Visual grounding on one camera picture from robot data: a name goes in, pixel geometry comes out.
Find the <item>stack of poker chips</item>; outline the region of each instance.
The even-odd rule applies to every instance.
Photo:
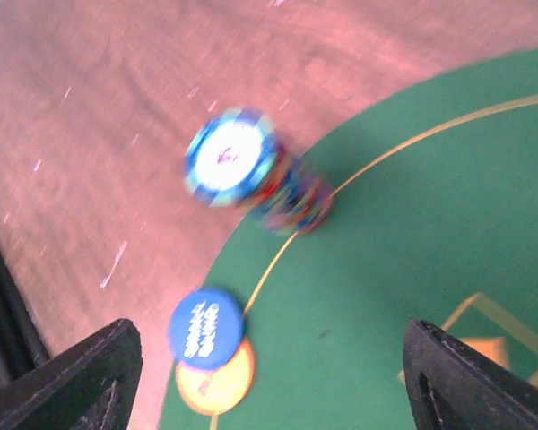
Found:
[[[314,230],[333,205],[326,178],[252,109],[229,109],[210,120],[187,149],[185,173],[198,201],[249,211],[276,236]]]
[[[218,416],[247,395],[255,356],[243,308],[227,290],[204,286],[181,300],[168,336],[179,395],[195,412]]]

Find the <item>green felt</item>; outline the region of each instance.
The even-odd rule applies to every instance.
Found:
[[[538,93],[538,50],[413,86],[354,117],[310,152],[339,185],[394,146],[458,116]],[[283,238],[250,218],[207,280],[245,304]],[[476,292],[538,334],[538,105],[456,126],[344,188],[330,220],[296,238],[247,318],[256,381],[220,430],[412,429],[402,369],[408,319],[442,324]],[[507,336],[524,378],[538,357],[478,311],[451,332]],[[204,430],[175,380],[161,429]]]

